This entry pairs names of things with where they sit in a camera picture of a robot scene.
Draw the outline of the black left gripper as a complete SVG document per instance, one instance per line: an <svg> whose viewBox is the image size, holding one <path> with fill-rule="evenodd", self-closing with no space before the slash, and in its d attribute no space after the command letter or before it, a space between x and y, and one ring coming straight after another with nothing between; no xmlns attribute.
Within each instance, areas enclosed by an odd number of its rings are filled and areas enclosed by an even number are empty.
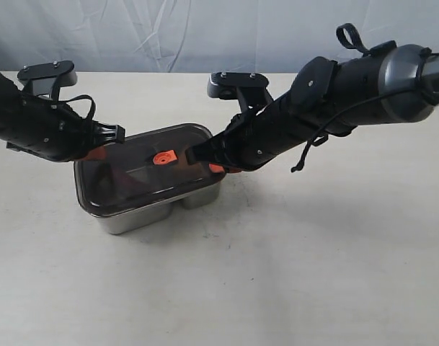
<svg viewBox="0 0 439 346"><path fill-rule="evenodd" d="M6 147L53 162L104 160L101 146L123 143L125 129L94 120L96 109L87 94L53 100L20 90L6 93Z"/></svg>

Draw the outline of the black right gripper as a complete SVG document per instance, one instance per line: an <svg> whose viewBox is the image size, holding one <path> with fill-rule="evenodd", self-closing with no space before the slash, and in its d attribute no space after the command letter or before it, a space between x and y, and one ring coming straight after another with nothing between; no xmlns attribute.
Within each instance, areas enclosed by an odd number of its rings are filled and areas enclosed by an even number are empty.
<svg viewBox="0 0 439 346"><path fill-rule="evenodd" d="M317 133L321 121L295 113L290 92L272 99L266 89L238 89L235 100L241 112L222 132L189 147L185 152L189 164L209 163L213 174L251 172L313 136L315 147L329 139L325 130Z"/></svg>

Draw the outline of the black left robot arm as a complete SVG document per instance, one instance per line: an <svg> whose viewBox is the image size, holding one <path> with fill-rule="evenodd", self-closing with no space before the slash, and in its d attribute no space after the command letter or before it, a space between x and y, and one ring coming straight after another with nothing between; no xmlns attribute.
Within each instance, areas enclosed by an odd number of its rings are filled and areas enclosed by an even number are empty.
<svg viewBox="0 0 439 346"><path fill-rule="evenodd" d="M52 162L77 161L97 148L123 143L125 129L94 120L95 102L85 117L61 100L60 90L77 83L73 61L25 66L16 84L0 72L0 139L6 147Z"/></svg>

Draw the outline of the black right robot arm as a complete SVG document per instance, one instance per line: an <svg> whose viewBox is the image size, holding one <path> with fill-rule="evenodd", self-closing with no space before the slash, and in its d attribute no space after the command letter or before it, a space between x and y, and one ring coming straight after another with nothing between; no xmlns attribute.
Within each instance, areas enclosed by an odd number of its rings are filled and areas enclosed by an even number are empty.
<svg viewBox="0 0 439 346"><path fill-rule="evenodd" d="M320 146L361 125L418 123L437 106L439 53L429 48L387 43L344 63L317 57L286 93L235 115L186 157L251 172L296 146Z"/></svg>

